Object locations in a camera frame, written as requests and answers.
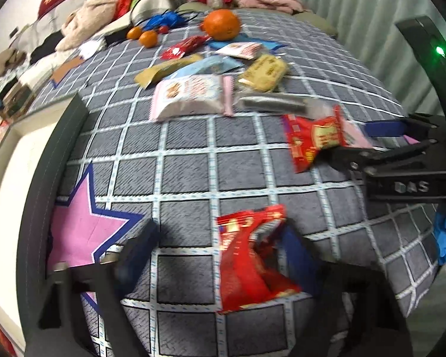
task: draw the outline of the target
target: light blue snack package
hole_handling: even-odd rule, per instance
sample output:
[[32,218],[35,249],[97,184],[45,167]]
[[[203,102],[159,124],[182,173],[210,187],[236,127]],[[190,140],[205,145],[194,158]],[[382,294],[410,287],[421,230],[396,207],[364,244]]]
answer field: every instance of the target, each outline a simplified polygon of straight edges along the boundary
[[286,47],[286,44],[281,44],[278,43],[277,41],[261,40],[257,39],[256,37],[249,37],[246,34],[239,34],[237,37],[235,37],[230,41],[208,41],[206,44],[210,46],[210,48],[212,49],[220,49],[231,43],[242,43],[246,41],[262,44],[265,48],[267,48],[270,51],[274,51],[281,47]]
[[198,62],[186,65],[162,80],[181,78],[189,75],[220,74],[234,68],[242,67],[244,64],[229,56],[210,56]]

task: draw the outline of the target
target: yellow snack package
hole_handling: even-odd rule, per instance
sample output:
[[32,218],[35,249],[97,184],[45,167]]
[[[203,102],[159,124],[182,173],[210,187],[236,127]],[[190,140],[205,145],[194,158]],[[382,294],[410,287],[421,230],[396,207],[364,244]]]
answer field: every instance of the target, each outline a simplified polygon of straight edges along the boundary
[[136,75],[134,82],[141,85],[143,89],[146,89],[150,84],[160,82],[163,78],[169,76],[171,73],[174,73],[180,68],[203,59],[203,56],[200,54],[192,54],[187,57],[182,57],[181,59],[168,60],[146,68],[144,71]]
[[288,71],[289,66],[284,60],[264,54],[239,75],[237,81],[255,91],[272,91]]

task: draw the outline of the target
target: metal bowl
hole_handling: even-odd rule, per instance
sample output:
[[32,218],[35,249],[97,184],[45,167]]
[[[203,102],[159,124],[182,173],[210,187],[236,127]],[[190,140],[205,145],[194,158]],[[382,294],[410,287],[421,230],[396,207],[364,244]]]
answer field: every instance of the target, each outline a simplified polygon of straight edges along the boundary
[[174,0],[139,0],[132,9],[130,19],[134,26],[138,26],[152,16],[174,11],[176,8]]

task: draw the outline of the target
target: brown box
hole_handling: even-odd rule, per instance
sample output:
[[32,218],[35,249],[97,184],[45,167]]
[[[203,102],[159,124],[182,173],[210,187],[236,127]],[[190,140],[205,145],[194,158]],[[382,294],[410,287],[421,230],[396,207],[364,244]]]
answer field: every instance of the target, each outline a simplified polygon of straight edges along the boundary
[[35,94],[27,84],[17,82],[3,98],[0,116],[12,123],[24,115],[35,99]]

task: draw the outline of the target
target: red snack bag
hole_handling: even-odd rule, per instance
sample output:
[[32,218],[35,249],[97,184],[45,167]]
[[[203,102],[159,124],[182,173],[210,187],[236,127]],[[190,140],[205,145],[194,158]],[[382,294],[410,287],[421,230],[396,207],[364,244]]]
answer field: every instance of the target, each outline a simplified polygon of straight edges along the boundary
[[258,233],[268,230],[272,237],[274,229],[281,226],[285,217],[284,206],[275,205],[262,211],[247,210],[217,218],[222,250],[222,312],[240,310],[301,291],[284,275],[265,266],[264,258],[274,251],[270,240],[264,239],[260,245],[256,240]]
[[183,39],[181,42],[175,44],[167,48],[161,59],[169,60],[169,59],[180,59],[186,54],[195,51],[199,46],[201,46],[205,41],[210,39],[209,36],[190,36],[186,39]]
[[317,121],[295,115],[282,116],[296,173],[307,170],[321,149],[347,146],[341,127],[340,106],[334,106],[334,114]]

